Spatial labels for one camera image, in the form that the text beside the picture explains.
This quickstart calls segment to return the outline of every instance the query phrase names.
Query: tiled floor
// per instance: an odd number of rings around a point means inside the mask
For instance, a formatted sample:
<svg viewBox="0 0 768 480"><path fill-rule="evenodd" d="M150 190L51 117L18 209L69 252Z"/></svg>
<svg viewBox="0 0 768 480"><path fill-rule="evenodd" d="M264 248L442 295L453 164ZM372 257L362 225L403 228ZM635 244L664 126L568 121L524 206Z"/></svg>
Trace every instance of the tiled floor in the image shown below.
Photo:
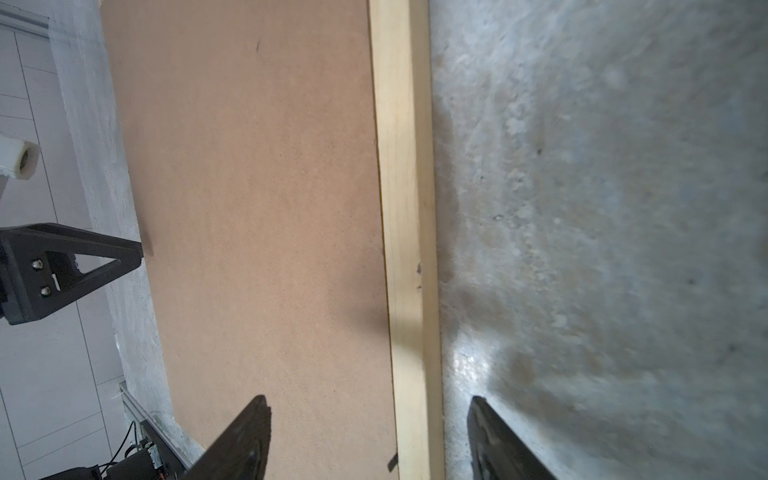
<svg viewBox="0 0 768 480"><path fill-rule="evenodd" d="M2 1L47 13L42 0ZM46 39L0 28L0 131L42 151L32 179L0 179L0 227L91 227L55 72ZM122 375L103 290L38 322L0 319L0 478L108 462L127 430Z"/></svg>

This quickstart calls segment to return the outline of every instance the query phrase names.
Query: concrete floor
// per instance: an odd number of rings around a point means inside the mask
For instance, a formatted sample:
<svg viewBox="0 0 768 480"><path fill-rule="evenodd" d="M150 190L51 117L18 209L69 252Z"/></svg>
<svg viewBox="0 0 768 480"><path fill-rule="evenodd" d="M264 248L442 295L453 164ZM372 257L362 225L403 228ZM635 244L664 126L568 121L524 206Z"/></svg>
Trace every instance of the concrete floor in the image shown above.
<svg viewBox="0 0 768 480"><path fill-rule="evenodd" d="M94 226L137 239L96 8L54 12L55 57ZM768 4L430 8L449 480L471 395L559 478L766 477ZM195 457L146 273L109 295L129 389Z"/></svg>

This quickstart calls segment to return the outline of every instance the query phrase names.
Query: wooden strip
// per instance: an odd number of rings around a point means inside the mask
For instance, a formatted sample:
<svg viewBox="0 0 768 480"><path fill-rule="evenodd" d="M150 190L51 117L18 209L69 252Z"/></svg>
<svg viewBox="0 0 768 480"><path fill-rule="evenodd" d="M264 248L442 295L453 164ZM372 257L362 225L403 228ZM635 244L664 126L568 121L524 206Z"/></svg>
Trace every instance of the wooden strip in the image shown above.
<svg viewBox="0 0 768 480"><path fill-rule="evenodd" d="M401 480L445 477L426 0L370 0Z"/></svg>

